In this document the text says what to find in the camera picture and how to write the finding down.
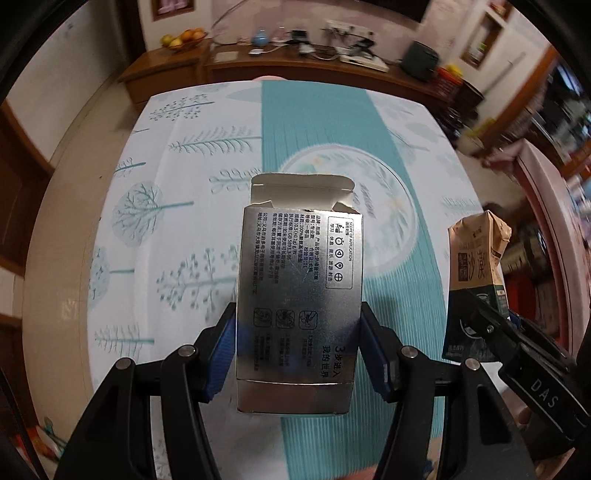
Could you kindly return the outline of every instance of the icon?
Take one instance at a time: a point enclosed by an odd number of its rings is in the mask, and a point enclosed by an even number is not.
[[[277,310],[275,324],[278,328],[293,328],[296,314],[293,310]]]
[[[271,311],[269,309],[255,309],[252,321],[255,327],[270,327],[271,318]]]
[[[300,328],[302,330],[314,330],[318,326],[318,313],[314,310],[302,310],[300,312]]]

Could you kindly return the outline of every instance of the red container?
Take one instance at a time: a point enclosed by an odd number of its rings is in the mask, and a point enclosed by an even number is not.
[[[453,73],[443,67],[437,69],[437,76],[433,80],[433,90],[438,95],[448,98],[450,101],[456,96],[457,91],[464,83],[464,80],[456,77]]]

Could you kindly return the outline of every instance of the pink wall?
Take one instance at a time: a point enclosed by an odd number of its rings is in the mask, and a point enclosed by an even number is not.
[[[212,18],[219,18],[238,0],[213,0]],[[445,58],[454,44],[462,22],[474,0],[432,0],[421,24],[400,14],[355,0],[250,0],[216,27],[217,40],[234,42],[252,37],[259,27],[269,35],[282,25],[289,31],[304,28],[313,43],[325,44],[320,30],[325,19],[344,21],[371,28],[375,32],[374,52],[388,60],[402,57],[417,40]]]

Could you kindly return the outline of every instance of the black and brown package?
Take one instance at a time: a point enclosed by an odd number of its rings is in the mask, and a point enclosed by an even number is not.
[[[507,296],[498,266],[509,243],[511,228],[487,210],[463,218],[451,226],[448,233],[449,301],[442,357],[456,362],[469,357],[480,362],[494,362],[496,358],[487,348],[486,342],[462,321],[457,293],[469,290],[503,317],[509,316]]]

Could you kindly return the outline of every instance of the cardboard box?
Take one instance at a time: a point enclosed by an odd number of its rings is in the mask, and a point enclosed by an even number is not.
[[[333,175],[252,179],[238,274],[238,410],[349,410],[363,277],[354,186]]]
[[[509,317],[507,295],[499,263],[511,238],[511,228],[490,211],[463,218],[448,229],[449,298],[442,357],[462,362],[475,358],[496,362],[482,337],[460,315],[457,292],[470,290],[503,317]]]

